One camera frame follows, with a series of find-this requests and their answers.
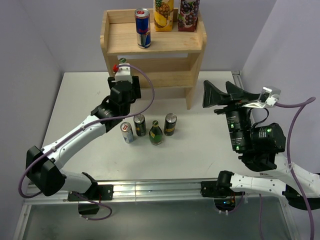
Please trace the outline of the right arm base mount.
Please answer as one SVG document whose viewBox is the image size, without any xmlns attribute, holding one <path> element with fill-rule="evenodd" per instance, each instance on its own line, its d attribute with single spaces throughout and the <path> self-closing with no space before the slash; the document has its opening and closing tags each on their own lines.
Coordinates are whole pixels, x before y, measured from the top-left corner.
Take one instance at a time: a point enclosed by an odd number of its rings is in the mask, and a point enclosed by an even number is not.
<svg viewBox="0 0 320 240">
<path fill-rule="evenodd" d="M 200 182 L 200 186 L 200 194 L 214 200 L 215 211 L 219 215 L 234 213 L 244 202 L 245 192 L 232 190 L 231 184 L 221 185 L 217 180 L 205 180 Z"/>
</svg>

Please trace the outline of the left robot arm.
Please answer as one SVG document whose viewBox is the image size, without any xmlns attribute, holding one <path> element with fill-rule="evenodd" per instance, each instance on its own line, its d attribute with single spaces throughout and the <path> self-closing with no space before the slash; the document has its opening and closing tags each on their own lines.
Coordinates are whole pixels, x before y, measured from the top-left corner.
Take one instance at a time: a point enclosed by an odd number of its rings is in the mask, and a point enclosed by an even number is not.
<svg viewBox="0 0 320 240">
<path fill-rule="evenodd" d="M 86 119 L 66 136 L 52 144 L 31 147 L 26 153 L 24 177 L 46 197 L 59 191 L 76 192 L 86 200 L 98 194 L 98 182 L 88 173 L 63 171 L 64 165 L 82 148 L 132 117 L 131 104 L 141 98 L 138 76 L 126 75 L 123 80 L 107 79 L 110 94 Z"/>
</svg>

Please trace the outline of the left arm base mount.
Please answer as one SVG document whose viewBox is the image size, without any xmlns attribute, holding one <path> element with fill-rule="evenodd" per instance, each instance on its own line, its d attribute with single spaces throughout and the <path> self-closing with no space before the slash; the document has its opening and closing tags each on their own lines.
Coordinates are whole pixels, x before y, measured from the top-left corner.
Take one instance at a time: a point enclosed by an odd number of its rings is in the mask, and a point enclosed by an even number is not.
<svg viewBox="0 0 320 240">
<path fill-rule="evenodd" d="M 86 221 L 102 221 L 111 217 L 113 210 L 103 201 L 113 199 L 114 186 L 112 184 L 98 184 L 86 193 L 70 191 L 67 196 L 68 202 L 78 202 L 79 216 Z M 93 217 L 98 213 L 100 208 L 109 210 L 108 215 L 104 217 Z"/>
</svg>

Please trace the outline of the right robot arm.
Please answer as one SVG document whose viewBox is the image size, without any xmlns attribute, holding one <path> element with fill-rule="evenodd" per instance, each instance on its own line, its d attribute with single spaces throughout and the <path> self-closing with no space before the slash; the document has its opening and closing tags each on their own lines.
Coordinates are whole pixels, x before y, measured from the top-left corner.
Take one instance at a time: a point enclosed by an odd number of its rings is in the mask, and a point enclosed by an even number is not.
<svg viewBox="0 0 320 240">
<path fill-rule="evenodd" d="M 225 115 L 231 146 L 241 162 L 260 177 L 244 176 L 231 171 L 219 172 L 217 180 L 201 182 L 201 195 L 207 198 L 227 198 L 242 193 L 266 194 L 286 199 L 290 206 L 300 210 L 320 208 L 320 175 L 311 173 L 293 162 L 283 152 L 289 148 L 289 139 L 278 123 L 262 126 L 251 122 L 253 109 L 278 106 L 281 90 L 263 87 L 261 93 L 247 92 L 227 81 L 226 92 L 209 80 L 203 82 L 203 108 L 215 109 Z"/>
</svg>

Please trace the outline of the perrier lychee green bottle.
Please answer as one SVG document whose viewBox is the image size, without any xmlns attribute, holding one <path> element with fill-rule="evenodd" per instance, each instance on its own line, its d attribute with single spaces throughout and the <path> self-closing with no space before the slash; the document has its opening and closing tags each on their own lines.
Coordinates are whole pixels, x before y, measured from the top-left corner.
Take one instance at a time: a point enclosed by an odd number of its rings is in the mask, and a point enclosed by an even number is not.
<svg viewBox="0 0 320 240">
<path fill-rule="evenodd" d="M 121 57 L 118 61 L 120 64 L 125 64 L 127 62 L 126 58 L 124 57 Z"/>
</svg>

